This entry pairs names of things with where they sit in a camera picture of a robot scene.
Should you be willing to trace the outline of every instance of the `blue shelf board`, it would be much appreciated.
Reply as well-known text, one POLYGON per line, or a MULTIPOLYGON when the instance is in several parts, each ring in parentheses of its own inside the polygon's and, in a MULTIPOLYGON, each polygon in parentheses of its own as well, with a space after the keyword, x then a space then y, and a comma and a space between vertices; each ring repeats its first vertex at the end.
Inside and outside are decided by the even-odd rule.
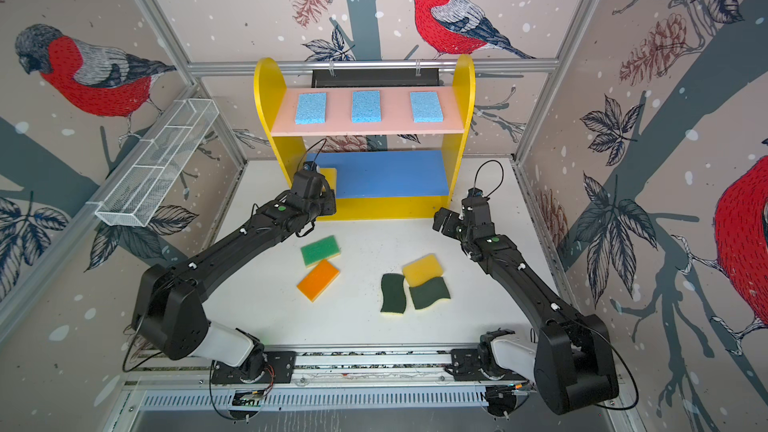
POLYGON ((321 153, 316 162, 336 169, 336 198, 448 195, 439 150, 321 153))

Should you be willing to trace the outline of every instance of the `gray floor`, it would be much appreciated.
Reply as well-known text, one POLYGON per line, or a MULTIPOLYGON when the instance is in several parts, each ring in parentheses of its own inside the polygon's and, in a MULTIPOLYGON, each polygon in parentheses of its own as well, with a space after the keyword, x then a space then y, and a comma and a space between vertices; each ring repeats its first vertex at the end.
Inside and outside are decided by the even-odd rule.
POLYGON ((264 412, 248 424, 203 412, 144 412, 133 432, 253 432, 369 431, 369 432, 523 432, 589 430, 613 432, 605 412, 589 407, 557 416, 533 395, 509 420, 495 419, 483 408, 354 409, 311 412, 264 412))

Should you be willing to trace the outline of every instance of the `white table surface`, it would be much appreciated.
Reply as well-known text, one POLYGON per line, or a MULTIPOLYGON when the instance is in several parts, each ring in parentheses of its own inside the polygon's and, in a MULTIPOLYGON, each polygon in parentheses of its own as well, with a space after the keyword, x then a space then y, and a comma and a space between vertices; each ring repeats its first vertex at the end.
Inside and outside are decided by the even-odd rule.
MULTIPOLYGON (((461 199, 484 161, 462 161, 451 209, 461 209, 461 199)), ((496 233, 509 236, 527 264, 555 290, 509 160, 499 161, 504 184, 490 202, 496 233)), ((488 193, 498 179, 498 166, 488 164, 478 187, 488 193)), ((249 162, 219 238, 248 219, 254 202, 264 204, 285 188, 276 161, 249 162)), ((433 231, 431 219, 318 222, 306 237, 292 236, 258 255, 218 287, 204 308, 209 320, 241 328, 267 345, 470 344, 486 331, 529 327, 502 286, 464 255, 458 241, 433 231), (342 251, 330 260, 340 273, 310 302, 296 288, 311 270, 303 264, 300 247, 328 235, 336 236, 342 251), (417 311, 406 284, 404 315, 381 314, 382 274, 402 273, 404 264, 431 253, 444 269, 451 299, 417 311)))

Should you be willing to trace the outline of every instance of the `wire basket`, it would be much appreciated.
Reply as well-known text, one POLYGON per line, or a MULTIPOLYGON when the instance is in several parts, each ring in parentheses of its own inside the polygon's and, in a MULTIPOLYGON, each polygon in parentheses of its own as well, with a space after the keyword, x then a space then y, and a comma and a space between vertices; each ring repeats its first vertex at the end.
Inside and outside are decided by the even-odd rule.
POLYGON ((219 115, 213 100, 174 101, 173 116, 109 193, 98 216, 108 226, 146 227, 219 115))

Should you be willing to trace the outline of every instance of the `sponge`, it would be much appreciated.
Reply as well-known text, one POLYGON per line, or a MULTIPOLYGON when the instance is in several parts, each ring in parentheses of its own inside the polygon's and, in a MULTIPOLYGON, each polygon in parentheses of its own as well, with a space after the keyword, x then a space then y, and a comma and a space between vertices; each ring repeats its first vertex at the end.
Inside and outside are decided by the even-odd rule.
POLYGON ((437 92, 411 92, 414 122, 442 122, 442 109, 437 92))
POLYGON ((323 174, 328 181, 328 185, 331 186, 333 190, 336 190, 336 169, 318 167, 317 171, 323 174))
POLYGON ((352 92, 352 122, 380 122, 382 120, 381 97, 378 90, 352 92))
POLYGON ((304 245, 301 248, 301 255, 304 257, 304 265, 307 267, 312 267, 324 258, 335 257, 340 253, 339 245, 336 244, 336 237, 333 235, 309 245, 304 245))
POLYGON ((446 281, 442 277, 435 277, 418 287, 411 287, 411 300, 416 310, 427 308, 442 298, 451 298, 446 281))
POLYGON ((299 94, 296 124, 321 124, 326 120, 326 93, 299 94))
POLYGON ((406 291, 402 288, 400 274, 382 275, 382 314, 402 314, 406 311, 406 291))
POLYGON ((418 287, 431 278, 440 277, 442 275, 442 267, 437 262, 435 254, 429 254, 416 262, 403 265, 402 274, 406 276, 409 286, 418 287))
POLYGON ((306 298, 314 302, 338 274, 339 269, 323 259, 296 287, 306 295, 306 298))

